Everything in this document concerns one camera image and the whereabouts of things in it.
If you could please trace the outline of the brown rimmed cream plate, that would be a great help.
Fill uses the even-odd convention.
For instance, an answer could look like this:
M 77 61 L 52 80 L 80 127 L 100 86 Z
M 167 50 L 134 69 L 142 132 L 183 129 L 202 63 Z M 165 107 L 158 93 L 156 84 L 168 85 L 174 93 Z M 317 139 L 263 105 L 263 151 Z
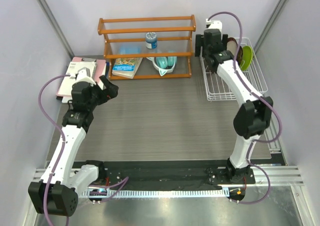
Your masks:
M 227 39 L 226 49 L 230 51 L 233 55 L 235 55 L 238 47 L 238 42 L 235 38 L 229 37 Z

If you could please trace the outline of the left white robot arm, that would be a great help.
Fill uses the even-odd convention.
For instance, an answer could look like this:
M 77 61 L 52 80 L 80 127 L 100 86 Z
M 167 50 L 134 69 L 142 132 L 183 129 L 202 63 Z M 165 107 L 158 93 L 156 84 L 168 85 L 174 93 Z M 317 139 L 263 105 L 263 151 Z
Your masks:
M 103 163 L 97 160 L 87 161 L 71 175 L 77 152 L 93 122 L 95 108 L 118 95 L 118 86 L 104 75 L 99 79 L 103 87 L 85 78 L 72 85 L 68 110 L 62 125 L 56 126 L 60 139 L 51 161 L 39 181 L 31 182 L 28 187 L 30 199 L 39 214 L 70 217 L 76 211 L 79 195 L 91 183 L 100 186 L 106 181 Z

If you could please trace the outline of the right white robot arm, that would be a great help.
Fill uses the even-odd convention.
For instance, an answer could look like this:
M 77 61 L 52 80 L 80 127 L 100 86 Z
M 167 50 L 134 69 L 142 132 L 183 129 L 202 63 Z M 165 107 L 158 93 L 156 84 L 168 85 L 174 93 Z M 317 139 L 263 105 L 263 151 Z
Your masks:
M 231 156 L 227 159 L 224 175 L 233 184 L 243 180 L 250 173 L 249 160 L 255 144 L 270 126 L 271 97 L 263 97 L 241 71 L 236 57 L 227 50 L 227 35 L 219 29 L 207 28 L 195 37 L 194 55 L 206 64 L 228 85 L 239 105 L 233 119 L 237 134 Z

